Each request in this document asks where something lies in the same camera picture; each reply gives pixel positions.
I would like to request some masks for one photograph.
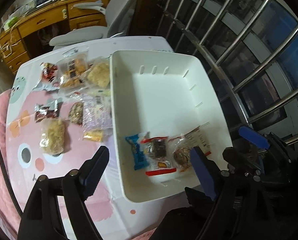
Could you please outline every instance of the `white plastic bin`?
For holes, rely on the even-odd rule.
[[[150,132],[150,137],[174,136],[203,125],[211,155],[220,169],[232,146],[220,103],[201,62],[194,56],[120,50],[110,58],[113,132],[122,191],[133,202],[165,198],[199,185],[193,168],[148,177],[134,171],[126,136]]]

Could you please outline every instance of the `blue snack wrapper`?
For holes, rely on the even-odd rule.
[[[125,140],[131,145],[133,160],[134,160],[134,170],[140,170],[147,167],[149,164],[145,158],[144,152],[140,148],[140,141],[147,139],[149,133],[138,133],[132,136],[126,136]]]

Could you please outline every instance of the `cartoon tablecloth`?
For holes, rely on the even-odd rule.
[[[66,153],[50,156],[43,154],[39,148],[41,129],[40,124],[34,122],[35,104],[46,104],[57,98],[62,102],[60,117],[63,118],[68,116],[73,104],[57,93],[32,91],[40,78],[40,64],[56,63],[65,51],[78,46],[88,48],[88,60],[99,56],[109,57],[120,49],[172,52],[162,37],[119,37],[68,46],[30,60],[19,68],[8,106],[6,149],[9,177],[22,209],[41,174],[46,174],[49,178],[64,176],[71,169],[80,168],[102,145],[82,140],[82,128],[69,124],[65,138]],[[188,205],[184,193],[146,203],[131,203],[126,200],[121,191],[113,136],[103,145],[106,145],[110,152],[109,164],[94,195],[87,199],[86,206],[104,239],[130,239],[157,226],[169,210]],[[59,203],[67,236],[75,239],[63,198],[59,197]]]

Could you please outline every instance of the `chair backrest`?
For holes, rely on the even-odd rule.
[[[107,37],[119,33],[119,25],[133,0],[110,0],[106,8],[106,22],[109,27]]]

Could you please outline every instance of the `orange bow print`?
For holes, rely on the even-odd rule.
[[[19,128],[29,124],[29,121],[30,121],[29,113],[27,110],[25,110],[21,113],[19,119],[10,123],[9,129],[11,131],[12,136],[14,138],[19,136],[20,134]]]

